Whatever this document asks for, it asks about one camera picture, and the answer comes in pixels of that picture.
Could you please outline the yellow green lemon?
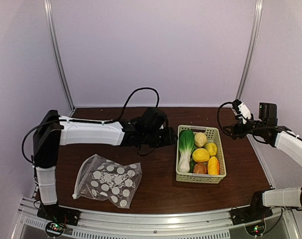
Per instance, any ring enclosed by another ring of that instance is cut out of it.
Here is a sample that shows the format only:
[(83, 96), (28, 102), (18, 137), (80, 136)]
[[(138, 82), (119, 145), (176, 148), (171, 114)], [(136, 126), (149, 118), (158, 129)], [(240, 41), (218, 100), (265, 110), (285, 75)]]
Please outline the yellow green lemon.
[(204, 145), (204, 148), (209, 152), (210, 157), (216, 156), (218, 152), (217, 145), (215, 143), (209, 142)]

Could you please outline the green white bok choy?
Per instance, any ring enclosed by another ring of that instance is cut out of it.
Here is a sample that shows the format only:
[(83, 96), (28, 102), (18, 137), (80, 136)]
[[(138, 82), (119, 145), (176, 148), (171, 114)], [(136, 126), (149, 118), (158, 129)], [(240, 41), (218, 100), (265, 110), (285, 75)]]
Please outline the green white bok choy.
[(180, 158), (178, 162), (178, 171), (188, 173), (190, 170), (190, 159), (195, 150), (194, 133), (192, 130), (183, 130), (179, 135), (178, 150)]

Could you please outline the green perforated plastic basket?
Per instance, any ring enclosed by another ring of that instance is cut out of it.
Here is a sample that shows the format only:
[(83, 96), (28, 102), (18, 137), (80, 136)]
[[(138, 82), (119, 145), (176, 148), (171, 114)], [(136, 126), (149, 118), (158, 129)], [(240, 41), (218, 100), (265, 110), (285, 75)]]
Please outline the green perforated plastic basket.
[[(209, 143), (215, 143), (217, 145), (217, 159), (219, 161), (219, 175), (209, 175), (209, 174), (195, 174), (195, 173), (186, 173), (180, 172), (178, 170), (178, 163), (180, 161), (181, 153), (179, 152), (178, 147), (180, 146), (179, 138), (180, 134), (184, 130), (192, 130), (193, 133), (203, 132)], [(179, 182), (189, 182), (189, 183), (208, 183), (208, 184), (218, 184), (222, 179), (227, 175), (226, 166), (224, 160), (224, 152), (221, 143), (219, 129), (215, 127), (205, 127), (205, 126), (195, 126), (195, 125), (179, 125), (177, 128), (178, 142), (176, 148), (176, 181)]]

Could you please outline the clear polka dot zip bag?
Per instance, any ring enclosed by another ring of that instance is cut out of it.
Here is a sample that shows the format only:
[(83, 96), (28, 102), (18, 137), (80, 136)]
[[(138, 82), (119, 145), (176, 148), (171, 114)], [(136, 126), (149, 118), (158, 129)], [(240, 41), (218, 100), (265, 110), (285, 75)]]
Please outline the clear polka dot zip bag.
[(140, 163), (121, 165), (94, 154), (82, 163), (72, 198), (109, 200), (118, 208), (128, 209), (142, 174)]

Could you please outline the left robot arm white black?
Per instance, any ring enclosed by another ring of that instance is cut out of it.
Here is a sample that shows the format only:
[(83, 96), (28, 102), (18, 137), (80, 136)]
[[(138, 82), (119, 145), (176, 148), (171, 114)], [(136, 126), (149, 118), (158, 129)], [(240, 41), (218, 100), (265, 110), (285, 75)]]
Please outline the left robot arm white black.
[(60, 116), (50, 110), (33, 135), (33, 164), (44, 213), (52, 221), (63, 217), (57, 206), (55, 168), (60, 146), (70, 144), (107, 144), (112, 146), (161, 148), (177, 142), (175, 130), (168, 125), (167, 115), (149, 107), (142, 116), (131, 120), (76, 119)]

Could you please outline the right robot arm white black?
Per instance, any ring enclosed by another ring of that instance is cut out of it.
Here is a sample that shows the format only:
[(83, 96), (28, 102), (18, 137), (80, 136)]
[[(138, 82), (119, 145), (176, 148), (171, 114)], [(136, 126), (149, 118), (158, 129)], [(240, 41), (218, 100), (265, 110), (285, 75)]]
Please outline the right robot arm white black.
[[(259, 103), (257, 120), (244, 102), (235, 100), (231, 105), (237, 122), (223, 128), (231, 138), (244, 138), (247, 135), (260, 137), (264, 144), (284, 153), (302, 168), (302, 139), (288, 127), (278, 125), (276, 104)], [(254, 193), (247, 216), (257, 220), (266, 212), (266, 208), (271, 207), (302, 210), (302, 186)]]

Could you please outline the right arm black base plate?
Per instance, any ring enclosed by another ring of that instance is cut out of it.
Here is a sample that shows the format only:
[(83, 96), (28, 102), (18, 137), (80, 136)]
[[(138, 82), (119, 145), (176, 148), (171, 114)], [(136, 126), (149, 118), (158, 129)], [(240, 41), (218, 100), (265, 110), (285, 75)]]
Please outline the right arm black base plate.
[(237, 208), (233, 207), (230, 211), (230, 218), (233, 225), (247, 224), (250, 222), (263, 220), (273, 215), (271, 208), (252, 209), (251, 206)]

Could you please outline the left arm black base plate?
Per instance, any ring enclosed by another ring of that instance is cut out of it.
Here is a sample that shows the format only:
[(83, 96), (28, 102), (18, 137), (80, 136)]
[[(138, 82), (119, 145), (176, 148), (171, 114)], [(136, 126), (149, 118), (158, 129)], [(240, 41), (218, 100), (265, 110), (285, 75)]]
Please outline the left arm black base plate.
[(48, 205), (41, 207), (37, 216), (49, 221), (54, 221), (62, 225), (77, 226), (80, 211), (76, 209), (64, 208), (57, 205)]

